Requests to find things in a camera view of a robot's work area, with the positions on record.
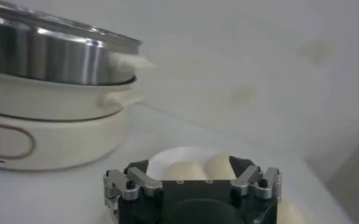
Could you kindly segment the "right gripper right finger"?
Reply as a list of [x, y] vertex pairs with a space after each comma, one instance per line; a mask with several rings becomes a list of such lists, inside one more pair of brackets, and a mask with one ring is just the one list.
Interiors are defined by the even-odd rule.
[[269, 167], [263, 172], [249, 159], [229, 156], [229, 163], [236, 176], [230, 184], [239, 194], [247, 196], [250, 191], [261, 200], [282, 197], [282, 173], [276, 167]]

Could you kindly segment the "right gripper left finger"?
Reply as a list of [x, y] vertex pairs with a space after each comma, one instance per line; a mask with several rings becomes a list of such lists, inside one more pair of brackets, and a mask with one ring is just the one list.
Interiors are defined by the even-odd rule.
[[110, 210], [118, 210], [119, 199], [135, 202], [142, 196], [162, 198], [163, 182], [146, 174], [148, 160], [130, 163], [123, 171], [107, 170], [103, 176], [104, 203]]

